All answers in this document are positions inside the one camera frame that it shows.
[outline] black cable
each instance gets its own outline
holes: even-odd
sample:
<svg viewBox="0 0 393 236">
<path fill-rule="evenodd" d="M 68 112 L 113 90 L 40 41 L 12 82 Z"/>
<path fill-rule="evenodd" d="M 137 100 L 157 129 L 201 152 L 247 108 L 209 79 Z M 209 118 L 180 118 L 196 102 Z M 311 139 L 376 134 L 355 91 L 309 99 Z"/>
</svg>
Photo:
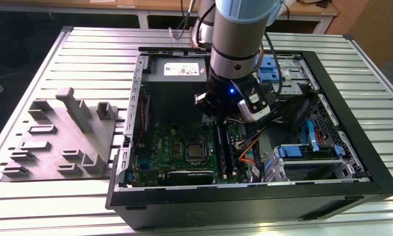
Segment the black cable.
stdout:
<svg viewBox="0 0 393 236">
<path fill-rule="evenodd" d="M 252 73 L 255 73 L 260 69 L 260 67 L 263 65 L 263 60 L 264 60 L 264 44 L 263 44 L 263 41 L 261 41 L 261 48 L 260 48 L 260 53 L 259 53 L 257 64 L 256 64 L 256 67 L 252 70 Z"/>
<path fill-rule="evenodd" d="M 215 9 L 215 7 L 216 7 L 216 2 L 212 4 L 212 6 L 211 6 L 211 8 L 208 9 L 208 11 L 205 11 L 205 13 L 204 13 L 201 19 L 200 19 L 199 22 L 197 22 L 197 28 L 196 28 L 196 44 L 197 44 L 197 46 L 200 46 L 200 45 L 199 45 L 199 30 L 200 30 L 200 28 L 201 28 L 201 24 L 203 24 L 204 19 L 207 18 L 208 14 L 211 13 L 212 9 Z"/>
<path fill-rule="evenodd" d="M 183 21 L 181 21 L 181 23 L 179 24 L 177 29 L 176 29 L 176 30 L 179 30 L 180 27 L 181 27 L 181 25 L 184 24 L 183 32 L 181 32 L 180 36 L 176 37 L 176 35 L 175 35 L 175 33 L 173 33 L 173 38 L 175 38 L 176 40 L 180 40 L 180 39 L 183 38 L 183 36 L 184 36 L 185 29 L 187 29 L 187 25 L 188 25 L 189 14 L 191 14 L 191 12 L 187 13 L 185 18 L 183 19 Z"/>
<path fill-rule="evenodd" d="M 259 128 L 256 129 L 253 134 L 249 136 L 249 138 L 241 140 L 241 143 L 239 144 L 239 146 L 244 146 L 247 143 L 249 143 L 252 140 L 255 140 L 261 135 L 265 128 L 268 127 L 268 123 L 272 122 L 276 118 L 279 118 L 281 116 L 281 113 L 283 113 L 283 111 L 287 110 L 288 106 L 291 104 L 295 104 L 299 100 L 303 100 L 305 98 L 307 98 L 305 96 L 292 97 L 285 102 L 283 102 L 277 107 L 275 107 L 271 110 L 271 112 L 268 113 L 268 115 L 260 121 Z"/>
<path fill-rule="evenodd" d="M 12 75 L 32 75 L 32 76 L 33 76 L 32 73 L 9 73 L 9 74 L 7 74 L 7 75 L 1 75 L 1 76 L 0 76 L 0 79 L 4 78 L 4 77 L 12 76 Z"/>
<path fill-rule="evenodd" d="M 275 66 L 276 66 L 277 75 L 279 75 L 279 79 L 280 79 L 280 85 L 279 85 L 279 88 L 277 88 L 277 91 L 276 91 L 276 95 L 280 96 L 281 90 L 283 90 L 283 80 L 284 80 L 284 78 L 283 78 L 280 63 L 277 62 L 275 46 L 273 46 L 273 43 L 271 41 L 271 38 L 268 36 L 267 31 L 264 32 L 264 35 L 265 35 L 265 38 L 267 38 L 267 41 L 268 41 L 268 44 L 269 44 L 269 48 L 271 48 L 271 52 L 272 52 L 273 58 L 275 58 Z"/>
<path fill-rule="evenodd" d="M 185 17 L 185 13 L 184 13 L 184 0 L 181 0 L 181 12 L 183 12 L 183 17 Z"/>
<path fill-rule="evenodd" d="M 283 2 L 283 4 L 284 4 L 284 6 L 287 8 L 287 20 L 289 21 L 289 9 L 288 9 L 288 6 L 287 6 L 285 2 Z"/>
</svg>

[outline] slotted aluminum surface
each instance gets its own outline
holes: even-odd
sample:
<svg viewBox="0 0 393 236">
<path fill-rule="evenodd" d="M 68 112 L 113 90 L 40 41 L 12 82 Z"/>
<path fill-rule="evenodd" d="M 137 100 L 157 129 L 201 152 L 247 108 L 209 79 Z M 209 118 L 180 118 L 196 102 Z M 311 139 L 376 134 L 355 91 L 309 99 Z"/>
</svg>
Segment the slotted aluminum surface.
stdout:
<svg viewBox="0 0 393 236">
<path fill-rule="evenodd" d="M 271 33 L 277 50 L 309 50 L 347 100 L 393 175 L 393 87 L 353 41 L 339 35 Z M 120 108 L 113 145 L 121 145 L 129 88 L 139 46 L 188 47 L 189 34 L 176 42 L 167 30 L 75 28 L 63 32 L 0 135 L 0 164 L 16 134 L 31 120 L 27 108 L 35 98 L 52 105 L 59 87 L 76 89 L 87 105 L 109 101 Z M 108 180 L 0 182 L 0 235 L 103 235 L 133 233 L 113 211 L 105 210 Z M 393 197 L 364 204 L 319 221 L 171 229 L 183 234 L 253 235 L 393 235 Z"/>
</svg>

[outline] black metal frame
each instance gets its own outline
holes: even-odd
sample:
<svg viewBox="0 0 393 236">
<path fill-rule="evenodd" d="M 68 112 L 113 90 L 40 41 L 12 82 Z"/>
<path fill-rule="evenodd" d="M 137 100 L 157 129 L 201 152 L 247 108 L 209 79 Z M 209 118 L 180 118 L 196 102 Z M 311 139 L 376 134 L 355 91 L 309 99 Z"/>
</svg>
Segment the black metal frame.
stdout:
<svg viewBox="0 0 393 236">
<path fill-rule="evenodd" d="M 167 48 L 141 49 L 143 51 L 168 51 Z M 188 190 L 157 190 L 157 191 L 131 191 L 115 192 L 116 163 L 111 176 L 107 207 L 113 208 L 132 228 L 153 227 L 185 227 L 224 223 L 247 223 L 244 215 L 249 212 L 236 212 L 241 217 L 223 215 L 225 207 L 236 207 L 236 204 L 251 202 L 248 207 L 264 208 L 268 203 L 281 202 L 288 205 L 303 205 L 303 202 L 312 199 L 323 201 L 320 207 L 308 209 L 309 213 L 295 215 L 284 220 L 309 220 L 328 218 L 359 204 L 383 200 L 393 196 L 393 177 L 388 168 L 368 140 L 363 128 L 353 116 L 353 113 L 344 101 L 344 98 L 333 84 L 333 81 L 321 65 L 315 52 L 309 51 L 277 51 L 279 54 L 300 54 L 308 64 L 313 77 L 321 87 L 333 113 L 340 122 L 339 129 L 344 131 L 352 143 L 355 151 L 361 159 L 369 182 L 329 183 L 329 184 L 303 184 L 280 185 L 240 188 L 201 188 Z M 217 208 L 217 215 L 212 215 L 212 209 Z M 192 219 L 184 222 L 184 209 L 192 214 Z M 169 219 L 157 217 L 161 210 L 171 211 Z M 192 212 L 209 212 L 207 218 L 200 219 Z M 251 218 L 249 222 L 276 221 L 276 219 Z"/>
</svg>

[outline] blue clip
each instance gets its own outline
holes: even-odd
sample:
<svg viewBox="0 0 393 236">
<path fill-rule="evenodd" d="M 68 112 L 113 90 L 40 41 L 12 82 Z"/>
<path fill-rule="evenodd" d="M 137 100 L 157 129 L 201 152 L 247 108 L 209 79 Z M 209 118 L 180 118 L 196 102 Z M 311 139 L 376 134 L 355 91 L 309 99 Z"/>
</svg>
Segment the blue clip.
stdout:
<svg viewBox="0 0 393 236">
<path fill-rule="evenodd" d="M 335 145 L 333 150 L 335 150 L 335 153 L 336 153 L 337 157 L 341 157 L 343 156 L 343 148 L 341 148 L 341 146 Z"/>
<path fill-rule="evenodd" d="M 277 152 L 280 154 L 280 157 L 285 157 L 285 151 L 281 147 L 277 148 Z"/>
<path fill-rule="evenodd" d="M 316 142 L 316 134 L 315 134 L 315 126 L 311 119 L 307 119 L 303 123 L 303 129 L 301 129 L 301 139 L 303 143 L 308 143 L 308 136 L 307 136 L 307 129 L 309 130 L 309 140 L 312 143 L 313 151 L 319 151 L 319 146 Z"/>
<path fill-rule="evenodd" d="M 303 156 L 299 146 L 281 146 L 285 150 L 287 156 Z"/>
<path fill-rule="evenodd" d="M 257 70 L 257 77 L 260 83 L 279 83 L 280 77 L 277 74 L 276 63 L 269 56 L 264 56 L 263 63 L 260 69 Z"/>
<path fill-rule="evenodd" d="M 268 167 L 271 166 L 271 160 L 267 162 L 265 166 L 264 166 L 264 171 L 268 169 Z"/>
</svg>

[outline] open computer tower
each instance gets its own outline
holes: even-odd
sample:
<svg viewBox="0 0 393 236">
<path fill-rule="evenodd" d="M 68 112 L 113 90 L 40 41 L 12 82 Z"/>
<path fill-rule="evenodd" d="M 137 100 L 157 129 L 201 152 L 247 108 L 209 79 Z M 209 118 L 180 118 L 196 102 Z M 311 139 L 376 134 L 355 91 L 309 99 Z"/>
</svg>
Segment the open computer tower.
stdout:
<svg viewBox="0 0 393 236">
<path fill-rule="evenodd" d="M 269 53 L 257 73 L 265 94 L 277 88 Z M 392 175 L 315 52 L 277 57 L 284 108 L 241 159 L 248 124 L 217 123 L 195 107 L 209 52 L 140 48 L 107 199 L 132 228 L 323 219 L 393 195 Z"/>
</svg>

